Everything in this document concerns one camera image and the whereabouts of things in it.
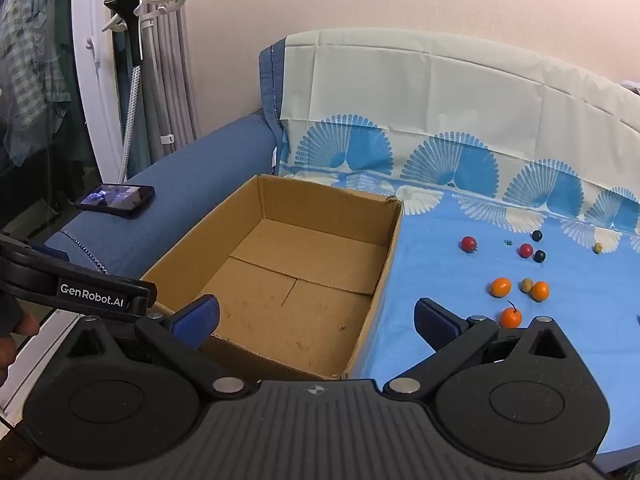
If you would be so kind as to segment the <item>person's left hand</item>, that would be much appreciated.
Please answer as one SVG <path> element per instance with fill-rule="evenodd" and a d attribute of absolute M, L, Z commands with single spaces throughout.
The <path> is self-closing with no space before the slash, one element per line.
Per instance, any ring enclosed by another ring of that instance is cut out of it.
<path fill-rule="evenodd" d="M 6 382 L 9 368 L 17 357 L 14 335 L 31 337 L 39 333 L 39 322 L 30 312 L 25 312 L 18 301 L 2 292 L 1 294 L 1 383 Z"/>

